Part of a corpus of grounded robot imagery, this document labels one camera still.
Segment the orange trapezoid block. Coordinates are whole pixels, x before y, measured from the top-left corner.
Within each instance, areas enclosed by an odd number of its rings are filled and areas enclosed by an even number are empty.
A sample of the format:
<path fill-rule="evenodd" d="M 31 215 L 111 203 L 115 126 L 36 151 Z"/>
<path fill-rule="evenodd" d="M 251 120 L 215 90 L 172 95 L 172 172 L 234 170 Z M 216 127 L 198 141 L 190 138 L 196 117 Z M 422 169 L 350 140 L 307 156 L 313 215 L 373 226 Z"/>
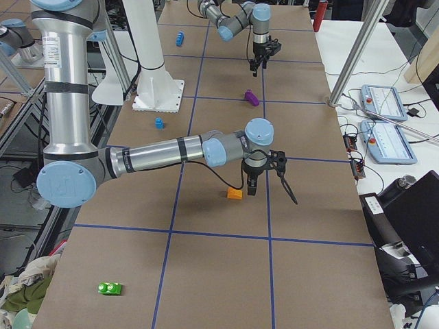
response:
<path fill-rule="evenodd" d="M 233 187 L 228 187 L 226 197 L 228 199 L 242 199 L 243 192 L 241 189 L 235 189 Z"/>

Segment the purple trapezoid block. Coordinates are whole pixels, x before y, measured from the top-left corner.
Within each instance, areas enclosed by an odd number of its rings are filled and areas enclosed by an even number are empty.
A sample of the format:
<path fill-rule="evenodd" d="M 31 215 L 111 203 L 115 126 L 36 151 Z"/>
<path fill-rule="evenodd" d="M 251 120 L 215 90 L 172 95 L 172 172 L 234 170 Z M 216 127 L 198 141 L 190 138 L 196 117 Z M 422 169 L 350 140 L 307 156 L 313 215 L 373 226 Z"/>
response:
<path fill-rule="evenodd" d="M 244 93 L 244 99 L 250 103 L 252 106 L 258 106 L 259 105 L 259 99 L 258 97 L 252 92 L 251 89 L 248 89 Z"/>

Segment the red cylinder bottle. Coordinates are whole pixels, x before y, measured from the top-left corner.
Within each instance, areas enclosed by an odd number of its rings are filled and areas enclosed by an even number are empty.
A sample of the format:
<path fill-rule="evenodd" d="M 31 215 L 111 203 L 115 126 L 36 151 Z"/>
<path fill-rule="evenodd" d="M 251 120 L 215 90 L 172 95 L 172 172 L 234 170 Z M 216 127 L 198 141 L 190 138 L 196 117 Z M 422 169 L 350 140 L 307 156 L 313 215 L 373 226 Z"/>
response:
<path fill-rule="evenodd" d="M 319 32 L 320 30 L 320 26 L 322 24 L 325 12 L 327 10 L 328 3 L 329 2 L 327 0 L 319 0 L 318 7 L 316 9 L 316 14 L 313 20 L 313 30 L 315 33 Z"/>

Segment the long blue four-stud block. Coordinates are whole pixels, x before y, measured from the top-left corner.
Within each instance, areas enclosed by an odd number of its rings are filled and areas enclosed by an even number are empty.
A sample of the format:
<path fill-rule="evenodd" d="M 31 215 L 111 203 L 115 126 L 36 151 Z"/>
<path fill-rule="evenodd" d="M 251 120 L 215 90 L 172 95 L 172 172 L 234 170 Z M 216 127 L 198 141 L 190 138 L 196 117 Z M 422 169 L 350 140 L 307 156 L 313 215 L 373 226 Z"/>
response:
<path fill-rule="evenodd" d="M 176 36 L 176 46 L 181 47 L 184 42 L 185 34 L 183 31 L 179 31 Z"/>

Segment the brown paper table mat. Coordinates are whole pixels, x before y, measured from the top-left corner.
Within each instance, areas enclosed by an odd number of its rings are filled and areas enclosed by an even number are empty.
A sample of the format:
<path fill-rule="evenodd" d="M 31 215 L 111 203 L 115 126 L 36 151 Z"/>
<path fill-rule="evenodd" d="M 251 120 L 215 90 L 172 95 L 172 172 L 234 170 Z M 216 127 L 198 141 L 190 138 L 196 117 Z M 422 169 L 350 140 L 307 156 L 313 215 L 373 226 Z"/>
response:
<path fill-rule="evenodd" d="M 306 9 L 272 8 L 281 52 L 253 77 L 246 34 L 216 29 L 168 3 L 158 25 L 170 73 L 187 82 L 181 109 L 121 110 L 109 143 L 144 145 L 212 130 L 274 126 L 286 178 L 228 199 L 240 163 L 182 164 L 101 185 L 80 210 L 35 328 L 391 328 L 375 252 Z M 179 31 L 185 34 L 176 46 Z M 251 89 L 259 105 L 244 99 Z M 100 282 L 123 285 L 102 295 Z"/>

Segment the small blue block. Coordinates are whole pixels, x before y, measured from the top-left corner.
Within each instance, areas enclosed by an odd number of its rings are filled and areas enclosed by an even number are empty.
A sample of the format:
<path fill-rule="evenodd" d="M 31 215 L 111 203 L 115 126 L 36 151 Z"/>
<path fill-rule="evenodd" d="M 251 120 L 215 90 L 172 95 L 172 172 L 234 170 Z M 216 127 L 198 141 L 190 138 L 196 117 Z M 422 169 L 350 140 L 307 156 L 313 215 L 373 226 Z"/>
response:
<path fill-rule="evenodd" d="M 162 130 L 165 127 L 164 121 L 160 117 L 155 118 L 154 124 L 158 130 Z"/>

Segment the upper teach pendant tablet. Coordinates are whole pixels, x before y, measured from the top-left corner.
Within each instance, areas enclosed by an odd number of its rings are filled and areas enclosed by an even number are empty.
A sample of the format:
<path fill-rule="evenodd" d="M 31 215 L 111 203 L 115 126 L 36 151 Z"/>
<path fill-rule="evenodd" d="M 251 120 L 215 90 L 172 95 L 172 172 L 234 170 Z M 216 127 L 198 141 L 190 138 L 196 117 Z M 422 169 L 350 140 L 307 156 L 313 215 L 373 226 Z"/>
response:
<path fill-rule="evenodd" d="M 365 84 L 361 87 L 361 101 L 365 110 L 394 121 L 407 120 L 406 110 L 395 87 Z"/>

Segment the teach pendant tablet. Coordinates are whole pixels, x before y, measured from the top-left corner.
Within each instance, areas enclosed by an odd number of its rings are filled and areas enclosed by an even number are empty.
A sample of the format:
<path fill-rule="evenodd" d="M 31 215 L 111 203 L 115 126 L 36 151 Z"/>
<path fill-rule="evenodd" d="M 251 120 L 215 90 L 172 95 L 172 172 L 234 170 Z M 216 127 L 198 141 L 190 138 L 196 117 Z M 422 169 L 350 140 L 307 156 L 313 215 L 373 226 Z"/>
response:
<path fill-rule="evenodd" d="M 361 87 L 361 101 L 365 110 L 394 121 L 407 120 L 406 110 L 395 87 L 365 84 Z"/>
<path fill-rule="evenodd" d="M 418 162 L 402 129 L 385 121 L 363 120 L 359 133 L 366 150 L 380 165 L 413 165 Z"/>

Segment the lower teach pendant tablet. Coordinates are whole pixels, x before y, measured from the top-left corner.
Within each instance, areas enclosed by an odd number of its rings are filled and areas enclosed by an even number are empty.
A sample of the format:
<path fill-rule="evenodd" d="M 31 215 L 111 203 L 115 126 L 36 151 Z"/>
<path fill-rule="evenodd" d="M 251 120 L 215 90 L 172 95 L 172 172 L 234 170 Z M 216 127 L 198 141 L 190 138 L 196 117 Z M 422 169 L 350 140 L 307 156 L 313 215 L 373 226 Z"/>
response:
<path fill-rule="evenodd" d="M 413 165 L 418 162 L 402 129 L 385 121 L 363 120 L 359 133 L 366 150 L 380 165 Z"/>

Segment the green two-stud block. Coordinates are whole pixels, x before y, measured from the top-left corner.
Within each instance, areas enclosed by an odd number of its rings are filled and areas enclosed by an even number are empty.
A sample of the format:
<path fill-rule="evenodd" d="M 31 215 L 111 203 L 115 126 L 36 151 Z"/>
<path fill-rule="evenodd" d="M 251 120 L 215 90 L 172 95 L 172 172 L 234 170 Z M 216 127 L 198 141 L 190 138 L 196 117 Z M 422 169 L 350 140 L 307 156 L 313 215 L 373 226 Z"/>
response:
<path fill-rule="evenodd" d="M 100 282 L 97 291 L 102 295 L 121 295 L 123 285 L 118 282 Z"/>

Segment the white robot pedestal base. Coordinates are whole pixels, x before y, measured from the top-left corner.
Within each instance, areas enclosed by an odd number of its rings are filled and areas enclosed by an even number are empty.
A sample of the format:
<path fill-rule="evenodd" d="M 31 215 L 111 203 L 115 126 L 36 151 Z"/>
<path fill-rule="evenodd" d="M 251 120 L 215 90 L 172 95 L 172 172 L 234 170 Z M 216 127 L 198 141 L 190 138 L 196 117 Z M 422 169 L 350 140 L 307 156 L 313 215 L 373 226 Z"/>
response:
<path fill-rule="evenodd" d="M 165 67 L 153 2 L 125 0 L 123 6 L 141 66 L 133 109 L 178 112 L 185 82 Z"/>

